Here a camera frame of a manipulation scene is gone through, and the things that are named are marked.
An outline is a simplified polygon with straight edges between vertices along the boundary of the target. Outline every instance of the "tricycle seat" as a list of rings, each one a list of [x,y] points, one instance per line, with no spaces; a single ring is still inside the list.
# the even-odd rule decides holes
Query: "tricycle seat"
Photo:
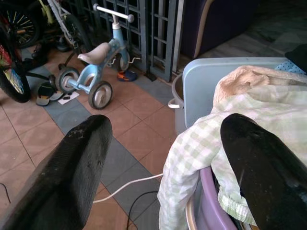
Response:
[[[88,53],[79,54],[78,59],[89,64],[99,65],[105,60],[110,49],[110,45],[104,42]]]

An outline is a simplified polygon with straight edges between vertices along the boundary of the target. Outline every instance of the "tiled floor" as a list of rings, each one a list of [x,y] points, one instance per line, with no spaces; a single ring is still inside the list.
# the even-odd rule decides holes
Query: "tiled floor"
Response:
[[[30,57],[32,50],[23,50],[23,57]],[[58,64],[69,54],[52,50],[49,62],[33,72],[56,75]],[[83,69],[76,57],[70,65],[78,71]],[[103,78],[111,83],[114,97],[103,110],[91,108],[87,94],[82,91],[64,105],[53,102],[47,107],[36,106],[34,96],[29,102],[20,104],[0,91],[0,129],[5,130],[0,132],[0,182],[7,186],[11,200],[64,135],[95,114],[109,117],[114,136],[96,199],[108,196],[128,181],[162,172],[168,150],[176,138],[174,111],[166,106],[172,98],[171,88],[143,76],[136,82],[119,82],[116,74],[113,69],[104,70]],[[33,94],[44,82],[35,78],[28,80]],[[157,191],[159,182],[160,178],[135,184],[106,202],[94,204],[85,229],[124,230],[132,202],[144,192]],[[0,187],[0,215],[8,204],[4,189]],[[158,210],[156,194],[145,195],[134,205],[129,229],[158,229]]]

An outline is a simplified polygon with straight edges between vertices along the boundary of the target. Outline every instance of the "black cable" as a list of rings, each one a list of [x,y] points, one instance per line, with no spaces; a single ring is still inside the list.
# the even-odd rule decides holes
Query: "black cable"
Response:
[[[5,186],[5,184],[3,184],[3,183],[0,183],[0,184],[4,187],[6,196],[7,196],[8,200],[9,200],[9,203],[11,203],[11,200],[10,200],[10,197],[9,197],[9,193],[8,193],[8,190],[7,190],[6,186]]]
[[[132,203],[132,205],[131,205],[131,207],[130,207],[130,210],[129,210],[126,230],[128,230],[128,228],[129,228],[129,219],[130,219],[130,214],[131,214],[133,205],[135,204],[135,202],[136,202],[141,196],[146,195],[146,194],[149,194],[149,193],[158,193],[158,191],[151,191],[151,192],[143,193],[143,194],[139,195],[139,196],[134,200],[134,202]]]

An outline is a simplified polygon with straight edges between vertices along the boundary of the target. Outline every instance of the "checkered cloth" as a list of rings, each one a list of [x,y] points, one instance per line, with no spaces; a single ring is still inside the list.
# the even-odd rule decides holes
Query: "checkered cloth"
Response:
[[[185,206],[195,191],[199,170],[208,166],[219,182],[222,208],[242,222],[256,224],[222,148],[221,123],[233,113],[246,115],[274,133],[307,165],[307,87],[266,85],[230,96],[179,135],[172,145],[158,193],[161,230],[188,228]]]

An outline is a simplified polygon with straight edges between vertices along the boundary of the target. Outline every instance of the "gray floor tile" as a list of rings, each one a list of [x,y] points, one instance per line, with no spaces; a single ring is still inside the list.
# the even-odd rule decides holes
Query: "gray floor tile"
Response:
[[[69,111],[70,109],[82,105],[77,98],[72,99],[71,101],[60,104],[59,102],[50,102],[48,106],[45,107],[46,111],[52,118],[57,117],[58,115]]]
[[[140,230],[159,230],[159,210],[160,203],[156,200],[134,221],[134,224]]]
[[[131,153],[113,137],[103,166],[101,182],[108,186],[136,162]]]
[[[82,104],[69,109],[68,111],[56,116],[53,120],[57,123],[64,134],[87,119],[91,114]]]
[[[172,88],[159,80],[150,81],[148,78],[140,75],[134,83],[162,104],[167,104],[173,98]]]
[[[21,50],[21,56],[23,57],[23,60],[25,58],[32,58],[30,51],[27,50],[27,49],[22,49]]]
[[[106,188],[108,189],[109,192],[113,193],[118,188],[120,188],[129,181],[149,176],[152,175],[140,163],[136,163]],[[120,191],[118,194],[114,196],[114,198],[122,207],[122,209],[128,214],[132,203],[139,195],[149,191],[158,191],[158,189],[159,189],[159,182],[155,179],[143,182],[137,182],[126,187],[124,190]],[[157,199],[156,193],[142,196],[138,200],[138,202],[135,203],[135,205],[133,206],[131,219],[134,221],[156,199]]]

